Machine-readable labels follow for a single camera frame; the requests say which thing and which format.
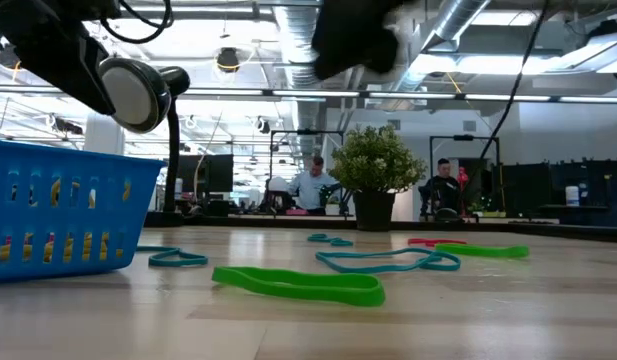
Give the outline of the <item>potted green plant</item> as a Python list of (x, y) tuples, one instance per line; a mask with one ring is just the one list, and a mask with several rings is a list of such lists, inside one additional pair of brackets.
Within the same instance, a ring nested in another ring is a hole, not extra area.
[(357, 126), (332, 152), (330, 176), (352, 194), (354, 216), (361, 231), (391, 228), (396, 195), (422, 180), (427, 171), (391, 125)]

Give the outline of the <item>green rubber band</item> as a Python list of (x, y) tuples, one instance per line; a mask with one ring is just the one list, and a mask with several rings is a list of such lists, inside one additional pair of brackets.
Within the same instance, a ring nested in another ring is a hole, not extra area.
[(491, 258), (525, 258), (529, 256), (527, 246), (487, 247), (466, 244), (437, 244), (435, 249), (455, 255)]
[(382, 282), (364, 274), (313, 274), (257, 267), (215, 267), (212, 280), (256, 294), (281, 298), (378, 307), (386, 295)]

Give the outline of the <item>black aluminium table frame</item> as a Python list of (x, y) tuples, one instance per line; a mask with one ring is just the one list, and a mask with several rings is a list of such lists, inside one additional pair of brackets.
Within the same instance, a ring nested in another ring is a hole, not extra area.
[[(336, 217), (308, 216), (282, 217), (206, 217), (186, 218), (181, 214), (161, 215), (149, 212), (144, 221), (145, 228), (168, 228), (180, 226), (224, 226), (255, 228), (296, 228), (356, 230), (354, 220), (342, 220)], [(575, 240), (617, 243), (617, 228), (583, 227), (570, 225), (549, 225), (536, 223), (419, 223), (392, 222), (391, 230), (397, 231), (436, 231), (436, 232), (501, 232), (522, 235), (557, 237)]]

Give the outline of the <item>black background rig frame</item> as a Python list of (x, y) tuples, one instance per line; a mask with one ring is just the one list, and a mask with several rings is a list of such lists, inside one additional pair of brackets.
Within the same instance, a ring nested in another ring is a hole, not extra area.
[[(271, 136), (270, 136), (270, 153), (271, 153), (271, 154), (273, 154), (273, 153), (275, 152), (276, 147), (278, 146), (278, 144), (279, 144), (279, 143), (283, 143), (283, 140), (281, 140), (280, 142), (275, 142), (275, 141), (274, 141), (274, 137), (275, 137), (275, 135), (276, 135), (277, 133), (281, 133), (281, 132), (282, 132), (281, 130), (279, 130), (279, 131), (277, 131), (277, 130), (272, 130), (272, 131), (271, 131)], [(296, 135), (297, 137), (302, 137), (302, 136), (314, 137), (314, 136), (317, 136), (317, 135), (321, 135), (321, 136), (323, 136), (323, 137), (328, 137), (329, 135), (336, 134), (336, 135), (338, 135), (338, 136), (340, 137), (340, 141), (339, 141), (339, 142), (334, 142), (334, 144), (335, 144), (335, 145), (338, 145), (339, 147), (341, 147), (341, 146), (343, 145), (343, 142), (344, 142), (344, 133), (343, 133), (342, 131), (320, 131), (320, 130), (311, 130), (311, 129), (305, 128), (305, 129), (299, 129), (299, 130), (295, 130), (295, 131), (283, 131), (282, 133), (284, 134), (284, 136), (285, 136), (285, 137), (287, 137), (288, 135)], [(315, 155), (312, 155), (311, 157), (309, 157), (309, 158), (308, 158), (308, 164), (307, 164), (307, 165), (305, 165), (305, 166), (304, 166), (304, 169), (303, 169), (301, 172), (297, 173), (297, 174), (300, 174), (300, 173), (302, 173), (302, 172), (307, 171), (307, 170), (309, 170), (309, 169), (310, 169), (310, 167), (311, 167), (311, 165), (312, 165), (312, 158), (313, 158), (314, 156), (315, 156)], [(323, 189), (321, 190), (321, 202), (322, 202), (322, 204), (325, 206), (325, 209), (326, 209), (326, 214), (325, 214), (325, 215), (323, 215), (323, 216), (326, 216), (326, 215), (327, 215), (327, 202), (328, 202), (328, 200), (330, 199), (330, 196), (331, 196), (333, 193), (336, 193), (337, 191), (342, 192), (342, 186), (341, 186), (341, 184), (340, 184), (340, 186), (339, 186), (337, 189), (332, 189), (332, 190), (329, 190), (329, 189), (323, 188)]]
[[(501, 162), (501, 151), (500, 151), (500, 139), (497, 136), (490, 136), (490, 137), (485, 137), (485, 136), (474, 136), (474, 135), (470, 135), (470, 134), (461, 134), (461, 135), (433, 135), (429, 137), (429, 164), (433, 165), (434, 162), (434, 154), (436, 152), (436, 148), (434, 147), (434, 141), (436, 139), (442, 139), (444, 143), (446, 143), (447, 141), (454, 141), (454, 142), (471, 142), (471, 141), (484, 141), (485, 145), (483, 147), (482, 153), (479, 157), (479, 160), (477, 161), (477, 165), (472, 169), (472, 172), (469, 173), (469, 184), (467, 186), (470, 187), (471, 183), (476, 180), (477, 176), (486, 169), (488, 162), (485, 160), (485, 156), (486, 154), (489, 152), (489, 148), (492, 144), (495, 144), (495, 160), (492, 162), (492, 166), (493, 167), (501, 167), (502, 166), (502, 162)], [(466, 215), (466, 209), (467, 209), (467, 205), (468, 203), (466, 202), (466, 197), (468, 195), (467, 189), (465, 190), (464, 193), (461, 193), (460, 191), (460, 195), (459, 195), (459, 205), (460, 205), (460, 209), (462, 210), (462, 215), (465, 216)]]

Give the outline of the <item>black computer monitor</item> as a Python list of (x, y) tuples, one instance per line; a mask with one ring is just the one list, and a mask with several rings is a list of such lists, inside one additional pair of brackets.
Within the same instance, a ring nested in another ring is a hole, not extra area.
[(181, 155), (177, 177), (183, 180), (182, 191), (231, 192), (234, 157), (224, 155)]

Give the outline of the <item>round black ceiling fixture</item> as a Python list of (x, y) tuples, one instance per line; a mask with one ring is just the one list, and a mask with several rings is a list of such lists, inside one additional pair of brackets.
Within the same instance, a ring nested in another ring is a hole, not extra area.
[(237, 49), (234, 47), (224, 47), (216, 57), (217, 68), (224, 73), (235, 73), (240, 68)]

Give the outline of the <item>teal rubber band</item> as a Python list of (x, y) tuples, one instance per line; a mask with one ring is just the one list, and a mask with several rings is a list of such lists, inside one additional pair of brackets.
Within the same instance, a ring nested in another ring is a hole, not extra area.
[(323, 233), (312, 234), (307, 237), (307, 240), (309, 242), (326, 243), (326, 244), (329, 244), (331, 246), (336, 246), (336, 247), (349, 247), (349, 246), (354, 245), (352, 241), (344, 240), (340, 237), (330, 237), (327, 234), (323, 234)]
[[(402, 255), (407, 253), (415, 253), (422, 255), (412, 264), (385, 264), (369, 267), (349, 267), (339, 265), (334, 262), (334, 259), (365, 259), (389, 257), (393, 255)], [(388, 252), (360, 253), (360, 252), (316, 252), (315, 258), (326, 265), (330, 269), (339, 273), (351, 274), (367, 274), (375, 275), (391, 272), (407, 272), (416, 269), (434, 270), (434, 271), (458, 271), (461, 267), (461, 260), (452, 254), (446, 252), (432, 251), (423, 248), (403, 248)]]
[(137, 252), (151, 253), (148, 264), (155, 267), (194, 267), (208, 264), (206, 256), (188, 253), (179, 247), (138, 246)]

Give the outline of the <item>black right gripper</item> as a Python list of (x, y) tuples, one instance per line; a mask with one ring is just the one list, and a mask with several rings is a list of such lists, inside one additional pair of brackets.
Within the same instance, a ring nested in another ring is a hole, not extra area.
[(317, 54), (314, 75), (331, 78), (362, 65), (386, 74), (397, 58), (399, 40), (385, 26), (386, 18), (413, 0), (323, 0), (311, 48)]

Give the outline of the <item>yellow rubber band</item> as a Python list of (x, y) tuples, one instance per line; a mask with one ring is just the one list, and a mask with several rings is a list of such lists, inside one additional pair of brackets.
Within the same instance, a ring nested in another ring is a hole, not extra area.
[[(71, 199), (72, 200), (77, 200), (77, 193), (79, 189), (80, 189), (80, 183), (78, 181), (73, 180), (71, 183)], [(131, 184), (129, 182), (126, 182), (124, 184), (124, 191), (123, 191), (123, 196), (122, 196), (123, 201), (126, 201), (129, 199), (131, 189), (132, 189)], [(52, 186), (51, 186), (51, 206), (52, 207), (57, 207), (59, 205), (60, 190), (61, 190), (61, 179), (56, 178), (53, 181)], [(94, 189), (91, 189), (88, 194), (88, 208), (94, 209), (95, 205), (96, 205), (96, 191)], [(101, 238), (97, 241), (97, 244), (99, 245), (99, 259), (100, 260), (107, 259), (109, 238), (110, 238), (110, 234), (108, 232), (103, 232), (101, 235)], [(64, 247), (62, 250), (63, 261), (65, 263), (69, 263), (72, 261), (74, 243), (75, 243), (75, 236), (72, 233), (68, 233), (64, 241)], [(86, 232), (83, 235), (83, 241), (82, 241), (81, 256), (82, 256), (83, 261), (88, 261), (90, 259), (94, 244), (95, 242), (93, 241), (93, 233)], [(44, 245), (42, 262), (50, 263), (52, 261), (53, 254), (54, 254), (54, 243), (52, 247), (46, 247)], [(0, 262), (5, 262), (9, 260), (10, 255), (11, 255), (11, 248), (9, 251), (5, 251), (5, 252), (0, 251)], [(33, 248), (31, 251), (23, 250), (23, 261), (26, 262), (26, 261), (31, 260), (32, 255), (33, 255)]]

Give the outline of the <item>black desk lamp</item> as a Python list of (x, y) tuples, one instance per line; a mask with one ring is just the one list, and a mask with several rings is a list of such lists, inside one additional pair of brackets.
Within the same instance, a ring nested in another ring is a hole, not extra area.
[(178, 97), (190, 87), (190, 77), (179, 66), (156, 69), (128, 58), (109, 58), (99, 67), (114, 112), (112, 118), (124, 129), (149, 133), (162, 121), (168, 123), (168, 164), (163, 210), (147, 215), (149, 227), (179, 227), (184, 217), (176, 211), (175, 190), (180, 159), (180, 122), (176, 109)]

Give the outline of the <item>person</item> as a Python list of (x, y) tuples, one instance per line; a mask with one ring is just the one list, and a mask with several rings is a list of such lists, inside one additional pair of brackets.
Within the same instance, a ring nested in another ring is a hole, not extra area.
[(437, 174), (418, 188), (422, 201), (420, 217), (435, 215), (439, 210), (459, 213), (460, 185), (451, 176), (451, 163), (446, 158), (437, 161)]
[(309, 215), (325, 215), (326, 209), (321, 202), (321, 190), (323, 188), (337, 189), (340, 184), (324, 169), (324, 159), (315, 155), (309, 170), (297, 174), (288, 186), (290, 195), (297, 195), (297, 205), (308, 212)]

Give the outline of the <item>blue plastic slotted bin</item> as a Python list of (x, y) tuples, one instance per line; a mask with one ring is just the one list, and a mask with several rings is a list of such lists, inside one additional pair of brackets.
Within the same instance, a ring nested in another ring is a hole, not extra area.
[[(128, 266), (135, 255), (156, 179), (157, 160), (0, 141), (0, 245), (13, 237), (10, 259), (0, 262), (0, 282), (109, 272)], [(59, 205), (51, 206), (51, 186), (61, 179)], [(71, 199), (72, 181), (80, 183)], [(124, 184), (131, 184), (122, 200)], [(88, 208), (88, 194), (96, 205)], [(23, 261), (26, 233), (35, 235), (32, 259)], [(91, 257), (83, 261), (82, 241), (93, 233)], [(110, 234), (106, 260), (99, 259), (97, 241)], [(44, 240), (55, 234), (54, 254), (43, 263)], [(72, 261), (63, 261), (68, 233), (75, 236)]]

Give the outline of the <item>black shelving unit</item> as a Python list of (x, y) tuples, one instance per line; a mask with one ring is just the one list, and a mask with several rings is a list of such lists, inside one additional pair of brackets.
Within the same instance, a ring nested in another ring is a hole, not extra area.
[[(579, 187), (579, 206), (566, 205), (567, 186)], [(617, 160), (502, 165), (492, 168), (482, 190), (489, 210), (512, 218), (617, 228)]]

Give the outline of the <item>red rubber band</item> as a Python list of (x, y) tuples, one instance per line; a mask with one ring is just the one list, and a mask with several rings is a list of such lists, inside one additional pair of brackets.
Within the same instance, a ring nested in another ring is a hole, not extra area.
[[(0, 251), (1, 252), (5, 252), (5, 251), (9, 251), (11, 248), (11, 244), (12, 244), (12, 239), (13, 237), (11, 235), (7, 235), (3, 241), (3, 243), (0, 245)], [(53, 243), (54, 243), (54, 239), (55, 236), (53, 233), (49, 234), (47, 236), (47, 238), (44, 240), (44, 245), (46, 247), (52, 247)], [(23, 241), (23, 250), (24, 251), (31, 251), (33, 248), (33, 245), (35, 244), (35, 235), (33, 233), (26, 233), (24, 236), (24, 241)]]
[(428, 239), (428, 238), (410, 238), (407, 240), (408, 245), (424, 246), (434, 248), (438, 244), (459, 244), (466, 245), (466, 241), (454, 239)]

